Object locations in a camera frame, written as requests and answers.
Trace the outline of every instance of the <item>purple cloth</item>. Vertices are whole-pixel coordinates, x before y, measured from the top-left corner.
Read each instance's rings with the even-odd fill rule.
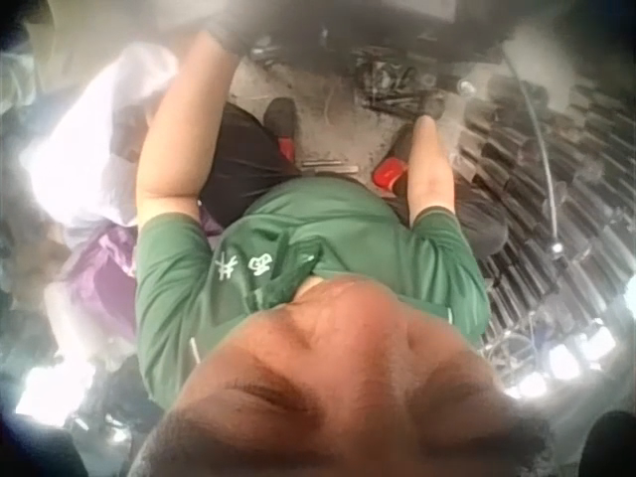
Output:
[[[223,229],[201,208],[201,223],[212,247]],[[87,311],[108,334],[134,342],[134,250],[137,229],[109,226],[74,251],[65,266],[63,281],[71,301]]]

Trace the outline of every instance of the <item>green shirt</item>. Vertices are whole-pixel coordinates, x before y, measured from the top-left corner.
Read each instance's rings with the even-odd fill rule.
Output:
[[[382,199],[338,178],[277,187],[215,250],[187,216],[157,217],[144,227],[136,259],[139,364],[164,407],[195,366],[192,338],[205,358],[249,315],[290,302],[310,275],[367,276],[471,341],[490,315],[483,277],[452,214],[424,211],[409,230]]]

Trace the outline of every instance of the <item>stacked black pipe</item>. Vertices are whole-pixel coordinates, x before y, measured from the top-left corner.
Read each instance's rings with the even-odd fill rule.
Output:
[[[480,263],[492,283],[484,345],[506,331],[557,340],[603,319],[636,272],[636,124],[629,101],[575,86],[564,113],[527,83],[550,151],[564,257],[547,253],[548,193],[536,135],[519,85],[495,76],[490,99],[465,113],[459,164],[506,208],[510,238]]]

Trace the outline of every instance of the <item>red shoe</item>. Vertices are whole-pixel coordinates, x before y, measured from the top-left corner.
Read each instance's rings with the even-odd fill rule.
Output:
[[[263,117],[263,126],[278,140],[280,153],[294,164],[296,162],[296,124],[298,112],[296,103],[290,97],[278,97],[267,107]]]

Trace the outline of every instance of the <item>hand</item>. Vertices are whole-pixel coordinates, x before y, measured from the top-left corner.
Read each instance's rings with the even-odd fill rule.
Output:
[[[246,55],[253,44],[288,18],[291,0],[216,0],[210,34],[229,52]]]

